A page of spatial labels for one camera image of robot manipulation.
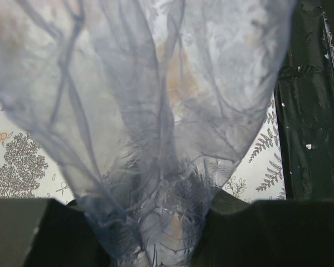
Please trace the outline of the blue tinted plastic bottle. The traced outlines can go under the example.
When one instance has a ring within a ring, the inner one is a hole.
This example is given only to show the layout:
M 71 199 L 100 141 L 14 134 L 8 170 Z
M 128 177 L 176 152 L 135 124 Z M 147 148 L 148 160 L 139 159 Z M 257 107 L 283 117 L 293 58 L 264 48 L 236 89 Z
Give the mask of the blue tinted plastic bottle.
M 263 125 L 295 1 L 0 1 L 0 102 L 116 266 L 188 266 Z

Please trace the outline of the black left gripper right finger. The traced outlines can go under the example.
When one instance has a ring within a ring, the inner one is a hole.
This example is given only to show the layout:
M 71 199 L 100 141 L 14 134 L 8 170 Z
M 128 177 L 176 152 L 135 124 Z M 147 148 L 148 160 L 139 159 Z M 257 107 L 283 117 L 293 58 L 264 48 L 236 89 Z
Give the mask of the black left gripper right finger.
M 334 200 L 257 200 L 220 191 L 192 266 L 334 266 Z

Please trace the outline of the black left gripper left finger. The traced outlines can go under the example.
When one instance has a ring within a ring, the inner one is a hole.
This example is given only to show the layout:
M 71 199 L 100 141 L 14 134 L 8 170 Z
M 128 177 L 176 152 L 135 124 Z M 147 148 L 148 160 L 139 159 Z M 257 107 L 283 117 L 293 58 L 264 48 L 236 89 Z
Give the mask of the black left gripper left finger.
M 0 266 L 110 266 L 83 212 L 54 199 L 0 199 Z

